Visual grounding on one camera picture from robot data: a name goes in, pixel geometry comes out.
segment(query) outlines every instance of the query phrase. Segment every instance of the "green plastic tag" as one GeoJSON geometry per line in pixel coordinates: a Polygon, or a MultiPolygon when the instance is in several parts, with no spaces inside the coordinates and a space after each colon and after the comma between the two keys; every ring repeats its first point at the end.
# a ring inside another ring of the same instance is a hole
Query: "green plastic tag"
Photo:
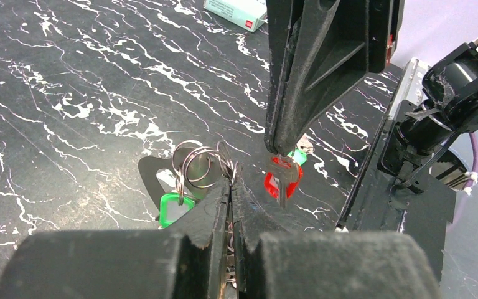
{"type": "Polygon", "coordinates": [[[166,193],[160,198],[159,223],[162,228],[178,220],[182,215],[193,209],[195,202],[184,196],[184,204],[179,206],[180,195],[178,193],[166,193]]]}
{"type": "Polygon", "coordinates": [[[299,148],[296,148],[293,152],[290,152],[288,156],[300,166],[307,162],[307,153],[299,148]]]}

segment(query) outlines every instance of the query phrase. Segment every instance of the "metal key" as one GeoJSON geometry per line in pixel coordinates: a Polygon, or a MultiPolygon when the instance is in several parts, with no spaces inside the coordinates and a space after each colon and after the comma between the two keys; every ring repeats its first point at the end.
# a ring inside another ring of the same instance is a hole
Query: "metal key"
{"type": "Polygon", "coordinates": [[[278,203],[284,209],[287,201],[287,187],[299,179],[298,164],[290,157],[272,156],[268,161],[268,172],[277,180],[278,203]]]}

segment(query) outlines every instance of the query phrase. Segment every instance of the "marble tabletop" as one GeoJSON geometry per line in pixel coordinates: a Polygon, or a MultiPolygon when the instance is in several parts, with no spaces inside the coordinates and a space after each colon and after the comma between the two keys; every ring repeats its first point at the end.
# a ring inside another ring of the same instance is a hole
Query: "marble tabletop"
{"type": "MultiPolygon", "coordinates": [[[[307,132],[288,211],[332,230],[401,71],[370,75],[307,132]]],[[[266,26],[243,31],[202,0],[0,0],[0,272],[42,230],[155,229],[138,173],[181,141],[224,139],[263,187],[266,26]]]]}

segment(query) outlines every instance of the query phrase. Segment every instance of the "keychain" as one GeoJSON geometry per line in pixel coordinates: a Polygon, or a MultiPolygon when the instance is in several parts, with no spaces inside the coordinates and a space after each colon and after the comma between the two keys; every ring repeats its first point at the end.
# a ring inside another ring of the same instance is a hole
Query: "keychain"
{"type": "Polygon", "coordinates": [[[168,227],[186,212],[193,209],[194,206],[195,201],[187,196],[184,196],[181,201],[178,192],[162,195],[160,198],[160,225],[162,228],[168,227]]]}
{"type": "Polygon", "coordinates": [[[159,223],[162,228],[193,209],[222,176],[233,185],[242,169],[239,163],[230,159],[224,141],[219,141],[216,148],[211,148],[196,140],[186,140],[175,147],[171,155],[171,167],[176,175],[175,191],[160,198],[159,223]],[[182,156],[178,155],[180,151],[184,153],[182,156]]]}
{"type": "Polygon", "coordinates": [[[307,155],[312,152],[314,152],[313,145],[305,134],[298,141],[296,149],[290,152],[287,157],[274,156],[269,160],[264,181],[265,189],[278,200],[282,208],[285,208],[286,201],[298,187],[303,177],[301,166],[307,161],[307,155]]]}

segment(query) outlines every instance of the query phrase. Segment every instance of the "cardboard box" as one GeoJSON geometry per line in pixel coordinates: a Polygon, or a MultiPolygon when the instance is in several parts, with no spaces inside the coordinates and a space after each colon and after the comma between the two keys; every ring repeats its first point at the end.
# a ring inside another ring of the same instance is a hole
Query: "cardboard box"
{"type": "Polygon", "coordinates": [[[204,0],[204,8],[250,32],[266,22],[264,0],[204,0]]]}

